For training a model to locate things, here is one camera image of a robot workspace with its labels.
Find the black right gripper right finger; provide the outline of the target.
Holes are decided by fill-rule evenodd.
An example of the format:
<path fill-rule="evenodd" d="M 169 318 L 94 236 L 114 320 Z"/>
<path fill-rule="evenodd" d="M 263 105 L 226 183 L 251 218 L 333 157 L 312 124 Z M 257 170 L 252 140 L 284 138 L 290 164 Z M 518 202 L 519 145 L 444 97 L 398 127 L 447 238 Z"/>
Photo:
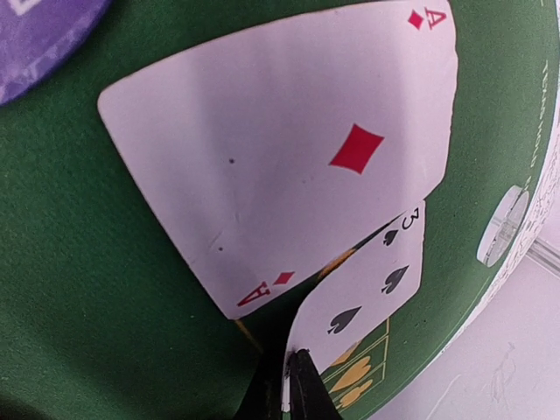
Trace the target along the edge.
<path fill-rule="evenodd" d="M 342 420 L 308 350 L 290 356 L 288 371 L 291 419 Z"/>

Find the purple small blind button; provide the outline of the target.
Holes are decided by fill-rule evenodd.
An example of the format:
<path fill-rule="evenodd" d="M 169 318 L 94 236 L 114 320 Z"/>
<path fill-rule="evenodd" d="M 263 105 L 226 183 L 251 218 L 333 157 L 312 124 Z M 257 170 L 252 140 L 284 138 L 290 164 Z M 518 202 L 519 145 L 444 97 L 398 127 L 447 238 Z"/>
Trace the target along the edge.
<path fill-rule="evenodd" d="M 1 2 L 1 104 L 25 95 L 85 41 L 109 1 Z"/>

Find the clear dealer button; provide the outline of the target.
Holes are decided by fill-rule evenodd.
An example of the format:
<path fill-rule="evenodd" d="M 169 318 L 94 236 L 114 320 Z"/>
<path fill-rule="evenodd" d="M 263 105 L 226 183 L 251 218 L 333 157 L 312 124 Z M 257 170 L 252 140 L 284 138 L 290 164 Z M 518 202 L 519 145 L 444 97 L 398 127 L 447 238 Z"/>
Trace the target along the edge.
<path fill-rule="evenodd" d="M 529 192 L 512 185 L 495 208 L 480 239 L 477 260 L 486 267 L 494 266 L 515 238 L 529 206 Z"/>

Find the three of spades card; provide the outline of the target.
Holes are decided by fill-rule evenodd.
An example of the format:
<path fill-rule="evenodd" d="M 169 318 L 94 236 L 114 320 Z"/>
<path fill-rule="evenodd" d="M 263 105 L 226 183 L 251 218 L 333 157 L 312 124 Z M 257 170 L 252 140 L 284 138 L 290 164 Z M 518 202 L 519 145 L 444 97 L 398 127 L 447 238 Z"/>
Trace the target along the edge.
<path fill-rule="evenodd" d="M 297 311 L 286 346 L 307 350 L 323 373 L 414 296 L 424 259 L 426 202 L 420 201 L 322 280 Z"/>

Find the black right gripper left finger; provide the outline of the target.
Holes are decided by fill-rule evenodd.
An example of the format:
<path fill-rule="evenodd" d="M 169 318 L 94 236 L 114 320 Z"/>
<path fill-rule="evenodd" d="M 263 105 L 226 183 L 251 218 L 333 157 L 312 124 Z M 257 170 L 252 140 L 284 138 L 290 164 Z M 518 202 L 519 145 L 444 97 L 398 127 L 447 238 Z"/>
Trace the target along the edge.
<path fill-rule="evenodd" d="M 255 343 L 261 346 L 259 361 L 234 419 L 282 419 L 284 354 L 301 297 L 280 298 L 257 313 Z"/>

